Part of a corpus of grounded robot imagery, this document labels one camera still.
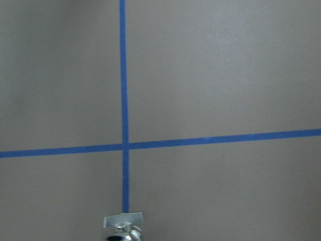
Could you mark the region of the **chrome metal valve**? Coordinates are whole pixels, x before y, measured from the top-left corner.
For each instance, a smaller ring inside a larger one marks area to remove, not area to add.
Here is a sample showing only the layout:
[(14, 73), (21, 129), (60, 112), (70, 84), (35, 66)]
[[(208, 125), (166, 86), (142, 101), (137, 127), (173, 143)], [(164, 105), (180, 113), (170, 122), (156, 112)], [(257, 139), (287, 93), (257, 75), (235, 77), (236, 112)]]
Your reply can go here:
[(103, 219), (103, 228), (115, 228), (113, 234), (108, 235), (105, 240), (144, 240), (142, 229), (138, 224), (144, 222), (142, 212), (129, 212), (106, 216)]

